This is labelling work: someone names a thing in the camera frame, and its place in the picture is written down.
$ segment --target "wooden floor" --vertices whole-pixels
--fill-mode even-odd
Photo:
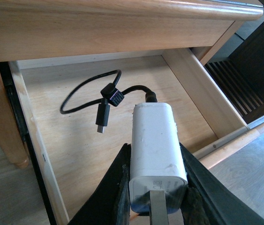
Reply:
[[[264,117],[250,126],[263,121]],[[264,134],[210,171],[264,218]]]
[[[0,149],[0,225],[48,225],[49,219],[30,164],[20,170]]]

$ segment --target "wooden drawer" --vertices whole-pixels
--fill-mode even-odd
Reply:
[[[59,61],[50,59],[48,65]],[[96,105],[69,115],[59,113],[68,93],[89,77],[121,69],[119,90],[137,84],[149,87],[160,102],[172,106],[179,140],[191,152],[216,148],[218,139],[228,135],[227,142],[247,131],[189,49],[81,56],[69,63],[30,64],[34,68],[27,68],[26,62],[10,62],[58,224],[67,224],[93,193],[122,145],[131,142],[133,108],[144,102],[141,91],[126,95],[119,107],[111,108],[105,133],[97,133]],[[106,77],[87,84],[67,107],[101,98],[100,90],[111,80]]]

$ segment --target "open drawer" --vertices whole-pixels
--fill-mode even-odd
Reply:
[[[137,84],[149,87],[159,102],[172,106],[179,140],[192,153],[206,146],[216,148],[218,139],[229,136],[228,142],[247,131],[189,49],[90,55],[69,63],[21,68],[22,62],[20,67],[10,62],[58,224],[67,224],[93,193],[122,145],[131,142],[133,108],[145,99],[141,91],[126,95],[118,107],[111,108],[104,134],[97,133],[96,105],[68,115],[59,113],[65,97],[87,78],[121,69],[119,90]],[[100,90],[110,81],[113,77],[87,84],[66,109],[101,98]]]

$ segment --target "black cable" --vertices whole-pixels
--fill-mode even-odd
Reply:
[[[113,70],[113,71],[110,71],[110,72],[107,72],[107,73],[104,73],[104,74],[100,74],[100,75],[97,75],[97,76],[94,76],[94,77],[91,77],[89,79],[87,79],[86,81],[82,82],[81,84],[79,84],[76,88],[74,88],[70,93],[69,95],[65,98],[65,100],[63,101],[63,103],[61,104],[60,106],[60,113],[61,114],[69,114],[69,113],[74,113],[78,110],[81,110],[81,109],[84,109],[86,107],[89,107],[91,105],[95,105],[95,104],[99,104],[101,103],[102,101],[102,98],[99,98],[99,99],[96,99],[96,100],[93,100],[93,101],[90,101],[90,102],[87,102],[83,105],[80,105],[76,108],[73,108],[73,109],[69,109],[69,110],[63,110],[64,107],[66,106],[67,102],[69,101],[69,99],[72,97],[72,95],[79,89],[81,88],[83,85],[93,81],[93,80],[96,80],[96,79],[99,79],[101,77],[106,77],[106,76],[109,76],[109,75],[112,75],[112,74],[115,74],[117,73],[117,76],[116,78],[114,79],[113,81],[113,84],[116,85],[119,81],[119,78],[121,77],[121,74],[122,74],[122,71],[121,70]],[[143,85],[134,85],[134,86],[131,86],[129,88],[127,88],[126,90],[124,90],[122,92],[123,95],[126,95],[132,91],[135,91],[135,90],[142,90],[146,93],[146,101],[147,99],[149,99],[147,102],[157,102],[157,99],[156,99],[156,95],[154,92],[152,92],[148,87],[146,86],[143,86]]]
[[[126,90],[122,91],[122,94],[123,95],[126,95],[126,94],[129,94],[130,92],[135,91],[135,90],[143,90],[145,93],[152,92],[151,89],[149,89],[146,86],[143,86],[143,85],[134,85],[134,86],[129,87]]]
[[[121,77],[121,74],[122,74],[122,71],[117,69],[117,70],[113,70],[113,71],[110,71],[110,72],[107,72],[107,73],[104,73],[104,74],[100,74],[100,75],[97,75],[97,76],[93,76],[89,79],[87,79],[86,81],[82,82],[81,84],[79,84],[77,87],[75,87],[71,93],[68,94],[68,96],[65,98],[65,100],[63,101],[63,103],[61,104],[61,107],[60,107],[60,113],[61,114],[69,114],[69,113],[74,113],[78,110],[81,110],[81,109],[84,109],[86,107],[89,107],[91,105],[95,105],[95,104],[98,104],[101,102],[101,98],[100,99],[96,99],[94,101],[91,101],[91,102],[87,102],[83,105],[80,105],[76,108],[73,108],[73,109],[69,109],[69,110],[63,110],[63,108],[66,106],[68,100],[70,100],[70,98],[72,97],[72,95],[79,89],[81,88],[83,85],[91,82],[91,81],[94,81],[96,79],[99,79],[99,78],[102,78],[102,77],[106,77],[106,76],[109,76],[109,75],[113,75],[113,74],[117,74],[116,78],[114,79],[113,81],[113,84],[116,85],[119,81],[119,78]]]

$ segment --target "slatted panel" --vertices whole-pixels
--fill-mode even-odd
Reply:
[[[263,105],[261,96],[243,78],[231,61],[207,63],[205,68],[241,116]]]

